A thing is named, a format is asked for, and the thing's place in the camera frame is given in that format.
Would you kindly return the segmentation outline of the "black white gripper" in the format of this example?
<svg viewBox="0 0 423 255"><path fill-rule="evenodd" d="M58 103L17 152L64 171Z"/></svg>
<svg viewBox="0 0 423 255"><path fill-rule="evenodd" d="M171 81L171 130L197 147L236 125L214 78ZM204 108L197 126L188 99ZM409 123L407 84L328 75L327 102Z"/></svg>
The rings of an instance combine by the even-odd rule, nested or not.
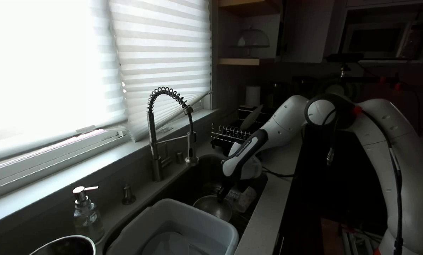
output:
<svg viewBox="0 0 423 255"><path fill-rule="evenodd" d="M249 208L259 197L263 180L263 173L255 177L225 177L216 193L216 201L228 208Z"/></svg>

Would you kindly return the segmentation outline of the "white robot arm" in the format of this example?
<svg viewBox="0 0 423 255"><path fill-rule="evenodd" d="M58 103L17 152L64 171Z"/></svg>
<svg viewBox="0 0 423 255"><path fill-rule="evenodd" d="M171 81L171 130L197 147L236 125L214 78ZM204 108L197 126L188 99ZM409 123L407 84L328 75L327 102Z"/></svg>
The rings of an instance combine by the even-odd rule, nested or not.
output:
<svg viewBox="0 0 423 255"><path fill-rule="evenodd" d="M380 255L423 255L423 142L386 99L352 102L337 94L311 99L293 95L222 162L223 176L228 181L243 179L250 157L290 143L306 126L348 130L358 139L386 207Z"/></svg>

